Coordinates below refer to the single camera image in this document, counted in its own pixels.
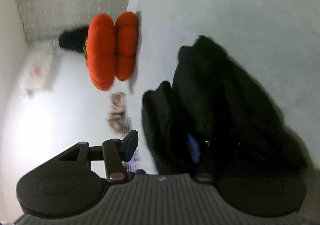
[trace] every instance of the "brown plush toy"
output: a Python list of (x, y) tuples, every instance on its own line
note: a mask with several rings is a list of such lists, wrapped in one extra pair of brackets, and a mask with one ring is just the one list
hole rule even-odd
[(137, 16), (122, 13), (116, 24), (107, 14), (96, 15), (88, 30), (86, 59), (94, 86), (106, 91), (112, 87), (114, 76), (125, 81), (132, 75), (138, 45)]

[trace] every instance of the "plush carrot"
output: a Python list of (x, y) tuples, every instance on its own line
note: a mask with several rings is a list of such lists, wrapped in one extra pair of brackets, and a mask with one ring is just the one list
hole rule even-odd
[(115, 25), (107, 14), (96, 15), (88, 30), (87, 66), (94, 86), (106, 91), (111, 88), (116, 71)]
[(138, 45), (138, 17), (124, 12), (116, 20), (116, 77), (125, 81), (133, 73)]

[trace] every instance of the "orange plush toy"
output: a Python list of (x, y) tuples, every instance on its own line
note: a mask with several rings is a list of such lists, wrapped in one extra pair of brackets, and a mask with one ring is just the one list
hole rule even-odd
[(138, 45), (137, 16), (122, 13), (114, 25), (107, 14), (96, 15), (88, 30), (86, 59), (94, 86), (106, 91), (111, 88), (114, 76), (125, 81), (132, 75)]

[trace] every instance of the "black fabric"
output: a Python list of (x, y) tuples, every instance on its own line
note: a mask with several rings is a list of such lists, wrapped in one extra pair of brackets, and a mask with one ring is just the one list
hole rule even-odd
[(194, 175), (198, 166), (189, 156), (186, 132), (214, 142), (218, 153), (235, 141), (290, 170), (306, 166), (263, 89), (204, 36), (180, 48), (172, 87), (162, 82), (144, 94), (142, 123), (160, 174)]
[(65, 31), (59, 37), (59, 45), (66, 50), (73, 50), (83, 53), (83, 46), (88, 37), (89, 26), (82, 26), (77, 29)]

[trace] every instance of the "ridged gray plastic surface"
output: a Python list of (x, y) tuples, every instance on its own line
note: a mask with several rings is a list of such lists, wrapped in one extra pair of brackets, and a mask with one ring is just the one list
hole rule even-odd
[(60, 219), (29, 214), (17, 225), (302, 225), (306, 220), (292, 213), (260, 218), (242, 213), (220, 196), (213, 186), (193, 182), (188, 174), (136, 175), (124, 185), (112, 186), (92, 209)]

